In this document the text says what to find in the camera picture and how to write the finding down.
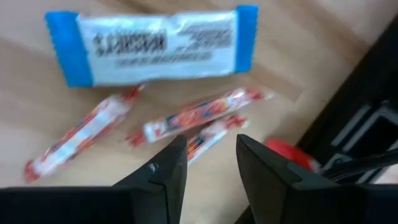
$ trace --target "candy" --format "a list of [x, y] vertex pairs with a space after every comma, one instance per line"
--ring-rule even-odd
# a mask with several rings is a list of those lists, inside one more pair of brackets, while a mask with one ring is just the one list
[[130, 135], [127, 140], [133, 147], [145, 142], [155, 142], [220, 118], [265, 97], [266, 95], [262, 91], [238, 88], [222, 97], [182, 110], [178, 114], [148, 122], [140, 131]]
[[223, 138], [233, 128], [244, 128], [248, 125], [247, 118], [237, 114], [227, 115], [217, 119], [208, 127], [202, 129], [199, 134], [188, 142], [188, 165], [191, 164], [211, 146]]
[[220, 77], [251, 69], [257, 6], [173, 16], [45, 15], [70, 87]]
[[127, 94], [112, 95], [102, 101], [42, 157], [26, 164], [26, 182], [54, 173], [59, 167], [88, 149], [95, 140], [112, 130], [131, 109], [140, 89], [141, 87], [135, 87]]

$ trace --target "light wood surface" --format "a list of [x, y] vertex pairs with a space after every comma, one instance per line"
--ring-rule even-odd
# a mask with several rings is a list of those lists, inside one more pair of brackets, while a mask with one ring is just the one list
[[112, 185], [170, 140], [131, 150], [124, 135], [191, 101], [237, 86], [274, 91], [242, 110], [250, 127], [228, 134], [188, 169], [181, 223], [233, 223], [248, 202], [235, 155], [237, 133], [295, 143], [398, 12], [396, 0], [37, 0], [0, 2], [0, 187], [25, 185], [22, 170], [103, 98], [122, 88], [68, 89], [43, 16], [70, 9], [90, 15], [174, 13], [258, 4], [251, 72], [148, 84], [128, 119], [57, 174], [34, 185]]

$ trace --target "wood grain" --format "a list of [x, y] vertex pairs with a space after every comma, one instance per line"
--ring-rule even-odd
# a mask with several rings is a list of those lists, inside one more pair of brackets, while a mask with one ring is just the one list
[[[68, 89], [43, 16], [49, 10], [89, 15], [226, 10], [258, 4], [253, 70], [226, 78], [149, 83], [118, 129], [59, 173], [34, 185], [112, 185], [171, 139], [131, 150], [123, 139], [149, 119], [237, 86], [275, 92], [242, 110], [252, 123], [235, 130], [189, 167], [182, 223], [232, 223], [247, 206], [234, 153], [237, 133], [295, 143], [389, 21], [395, 0], [38, 0], [0, 2], [0, 186], [25, 185], [22, 169], [111, 93]], [[381, 182], [395, 181], [386, 175]]]

